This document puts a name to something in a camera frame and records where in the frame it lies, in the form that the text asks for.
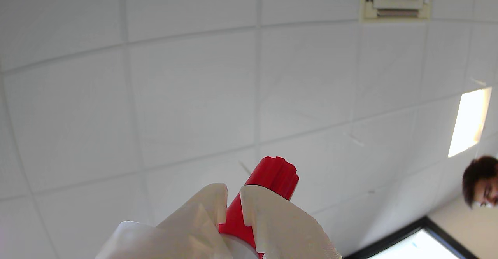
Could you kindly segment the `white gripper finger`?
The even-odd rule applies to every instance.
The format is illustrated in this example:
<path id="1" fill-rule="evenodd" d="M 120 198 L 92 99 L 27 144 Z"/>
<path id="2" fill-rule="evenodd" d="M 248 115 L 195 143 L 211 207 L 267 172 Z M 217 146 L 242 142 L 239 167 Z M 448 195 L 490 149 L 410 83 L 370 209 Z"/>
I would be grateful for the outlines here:
<path id="1" fill-rule="evenodd" d="M 209 184 L 156 226 L 121 222 L 98 259 L 231 259 L 219 234 L 226 222 L 226 184 Z"/>
<path id="2" fill-rule="evenodd" d="M 240 189 L 244 225 L 251 227 L 256 251 L 266 259 L 341 259 L 311 215 L 258 185 Z"/>

